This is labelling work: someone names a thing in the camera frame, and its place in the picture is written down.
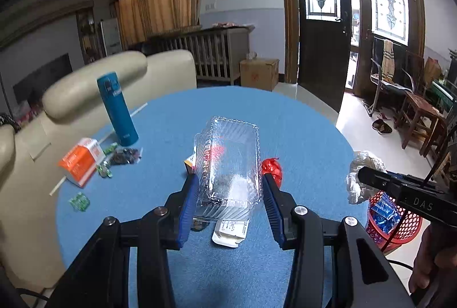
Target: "white paper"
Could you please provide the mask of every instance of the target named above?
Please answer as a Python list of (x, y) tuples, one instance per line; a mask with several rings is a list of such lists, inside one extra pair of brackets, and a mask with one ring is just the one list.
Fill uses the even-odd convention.
[(222, 221), (216, 223), (212, 240), (219, 245), (232, 248), (238, 247), (238, 244), (246, 238), (249, 221)]

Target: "beige sofa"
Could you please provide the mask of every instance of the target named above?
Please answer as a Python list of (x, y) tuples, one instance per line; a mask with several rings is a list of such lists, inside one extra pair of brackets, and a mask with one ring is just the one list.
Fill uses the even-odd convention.
[(17, 287), (52, 287), (65, 270), (55, 226), (57, 194), (49, 193), (62, 177), (57, 162), (80, 138), (109, 123), (96, 80), (113, 71), (129, 109), (196, 88), (189, 52), (147, 58), (124, 52), (52, 85), (43, 96), (44, 112), (16, 135), (10, 126), (0, 128), (0, 258)]

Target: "blue packaging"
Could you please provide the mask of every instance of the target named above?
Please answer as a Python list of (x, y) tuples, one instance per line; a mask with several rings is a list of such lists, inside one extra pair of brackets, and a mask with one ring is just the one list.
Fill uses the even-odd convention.
[(372, 206), (371, 210), (374, 222), (385, 234), (389, 234), (400, 221), (397, 207), (385, 193)]
[(116, 73), (111, 72), (98, 78), (97, 85), (119, 143), (124, 147), (134, 144), (138, 140), (138, 133), (125, 104)]
[(385, 219), (389, 220), (394, 216), (396, 207), (394, 203), (390, 201), (389, 197), (383, 193), (378, 202), (373, 205), (372, 210), (377, 212), (379, 215), (382, 215)]

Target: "thermos lid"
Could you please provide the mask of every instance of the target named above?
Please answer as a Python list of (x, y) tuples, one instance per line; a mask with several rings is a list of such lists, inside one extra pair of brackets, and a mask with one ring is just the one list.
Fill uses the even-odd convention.
[(116, 72), (110, 72), (97, 79), (98, 89), (101, 94), (112, 94), (113, 91), (119, 89), (119, 81)]

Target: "round table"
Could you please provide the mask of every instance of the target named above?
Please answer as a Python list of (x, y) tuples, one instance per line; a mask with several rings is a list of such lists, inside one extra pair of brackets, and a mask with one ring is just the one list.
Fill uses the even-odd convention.
[[(194, 89), (152, 100), (133, 117), (139, 134), (133, 146), (143, 147), (138, 164), (113, 167), (111, 179), (95, 174), (82, 190), (69, 182), (61, 186), (56, 223), (65, 266), (106, 216), (121, 222), (141, 218), (182, 188), (183, 160), (193, 152), (195, 134), (212, 116), (259, 127), (261, 157), (279, 158), (281, 190), (291, 193), (296, 203), (324, 218), (351, 215), (366, 223), (367, 204), (349, 205), (344, 184), (353, 151), (325, 117), (277, 93), (236, 86)], [(100, 139), (111, 129), (109, 124), (94, 137)], [(80, 191), (91, 201), (85, 212), (68, 202)], [(181, 251), (168, 252), (177, 307), (282, 307), (293, 251), (282, 251), (274, 241), (264, 208), (254, 213), (246, 240), (237, 249), (214, 244), (213, 230), (210, 225), (202, 232), (191, 231)], [(324, 305), (331, 296), (332, 273), (326, 249)], [(131, 249), (129, 276), (129, 306), (135, 308), (136, 248)]]

